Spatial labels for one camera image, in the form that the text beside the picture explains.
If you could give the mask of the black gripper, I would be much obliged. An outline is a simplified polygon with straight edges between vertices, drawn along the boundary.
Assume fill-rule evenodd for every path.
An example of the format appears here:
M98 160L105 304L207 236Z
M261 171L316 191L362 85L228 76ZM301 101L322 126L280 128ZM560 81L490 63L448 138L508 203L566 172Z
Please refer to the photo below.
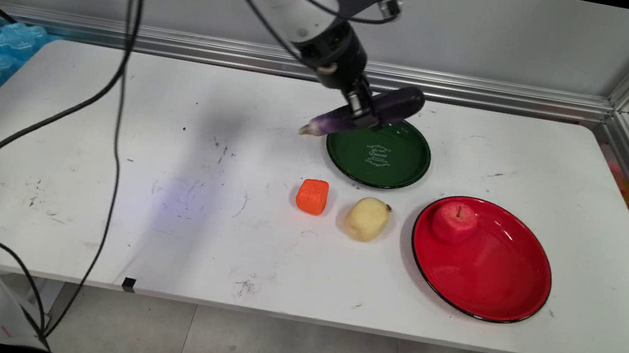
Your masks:
M348 21L336 21L310 40L297 42L297 49L323 86L346 92L345 128L367 129L378 124L374 91L368 83L356 85L368 56Z

